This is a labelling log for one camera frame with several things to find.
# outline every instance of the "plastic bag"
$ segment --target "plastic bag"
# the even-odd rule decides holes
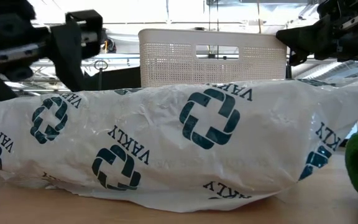
[[[327,164],[357,120],[354,79],[16,98],[0,102],[0,174],[160,210],[231,210]]]

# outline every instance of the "plastic basket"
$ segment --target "plastic basket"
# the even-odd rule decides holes
[[[285,78],[287,48],[274,35],[144,29],[139,41],[143,87]],[[199,58],[205,45],[238,48],[238,58]]]

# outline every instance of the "wooden table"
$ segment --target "wooden table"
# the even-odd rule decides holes
[[[358,194],[347,176],[343,152],[294,188],[230,212],[163,212],[64,190],[25,189],[0,178],[0,223],[358,224]]]

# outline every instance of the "white laundry basket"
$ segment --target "white laundry basket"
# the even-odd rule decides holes
[[[143,87],[285,78],[287,48],[274,35],[144,29],[139,41]],[[238,47],[238,59],[198,58],[200,45]]]

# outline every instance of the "table surface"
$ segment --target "table surface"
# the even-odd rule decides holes
[[[25,189],[0,178],[0,223],[274,223],[358,224],[358,194],[343,152],[292,189],[229,212],[173,213],[64,190]]]

